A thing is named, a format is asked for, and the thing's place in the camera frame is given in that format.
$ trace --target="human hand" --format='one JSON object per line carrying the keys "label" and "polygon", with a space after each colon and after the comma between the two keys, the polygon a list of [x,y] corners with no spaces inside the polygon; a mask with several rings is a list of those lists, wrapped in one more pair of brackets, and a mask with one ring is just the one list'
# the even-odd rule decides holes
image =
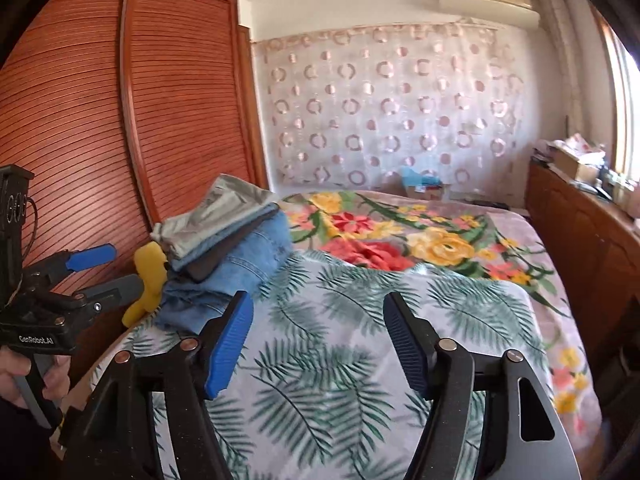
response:
{"label": "human hand", "polygon": [[[44,375],[45,387],[42,396],[49,400],[60,400],[69,392],[69,367],[71,356],[54,356],[54,365]],[[10,350],[7,346],[0,348],[0,397],[12,402],[19,408],[26,408],[20,390],[15,385],[13,376],[25,376],[31,370],[31,361],[25,356]]]}

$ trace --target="leaf print sheet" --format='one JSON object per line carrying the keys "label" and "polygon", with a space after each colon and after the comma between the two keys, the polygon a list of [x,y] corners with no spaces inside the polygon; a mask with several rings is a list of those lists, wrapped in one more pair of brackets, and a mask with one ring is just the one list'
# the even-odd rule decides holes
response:
{"label": "leaf print sheet", "polygon": [[591,371],[562,281],[523,217],[373,191],[296,194],[280,206],[298,249],[320,249],[378,269],[427,262],[463,276],[520,286],[542,332],[556,410],[578,457],[589,454],[602,423]]}
{"label": "leaf print sheet", "polygon": [[[383,317],[402,294],[440,336],[471,352],[520,349],[551,393],[551,376],[526,292],[430,264],[405,272],[356,267],[322,251],[296,251],[265,284],[229,387],[207,402],[222,453],[238,480],[401,480],[430,402],[407,384]],[[146,318],[113,349],[137,356],[180,339]],[[92,388],[108,357],[96,368]],[[178,478],[162,394],[154,419],[166,478]],[[474,393],[458,479],[473,478],[484,396]]]}

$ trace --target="bolt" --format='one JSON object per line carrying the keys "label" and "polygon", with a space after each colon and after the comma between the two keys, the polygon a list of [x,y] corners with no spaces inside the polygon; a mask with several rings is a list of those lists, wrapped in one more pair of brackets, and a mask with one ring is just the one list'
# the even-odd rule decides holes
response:
{"label": "bolt", "polygon": [[190,337],[188,339],[183,339],[180,341],[180,348],[185,352],[189,352],[191,350],[195,350],[198,347],[198,340]]}
{"label": "bolt", "polygon": [[119,365],[126,363],[129,359],[131,359],[131,354],[126,350],[120,350],[113,357],[113,360],[116,361]]}
{"label": "bolt", "polygon": [[438,346],[447,352],[453,352],[456,348],[458,348],[458,343],[453,341],[453,339],[449,339],[448,337],[444,337],[440,341],[438,341]]}
{"label": "bolt", "polygon": [[507,359],[512,363],[519,363],[524,360],[524,355],[517,350],[507,350]]}

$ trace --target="yellow plush toy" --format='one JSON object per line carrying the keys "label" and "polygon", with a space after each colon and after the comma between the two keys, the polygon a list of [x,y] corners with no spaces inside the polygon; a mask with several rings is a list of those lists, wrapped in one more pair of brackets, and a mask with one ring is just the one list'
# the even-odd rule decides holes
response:
{"label": "yellow plush toy", "polygon": [[166,256],[160,245],[149,242],[133,254],[138,275],[145,284],[140,299],[133,303],[122,316],[122,324],[127,328],[140,320],[147,312],[153,312],[160,305],[162,286],[166,282],[164,263]]}

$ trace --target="black sleeve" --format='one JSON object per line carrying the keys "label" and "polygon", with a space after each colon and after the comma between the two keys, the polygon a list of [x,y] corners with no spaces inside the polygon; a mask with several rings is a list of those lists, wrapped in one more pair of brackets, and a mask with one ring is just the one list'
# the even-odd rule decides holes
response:
{"label": "black sleeve", "polygon": [[49,447],[49,431],[36,423],[31,412],[0,397],[0,476],[32,478]]}

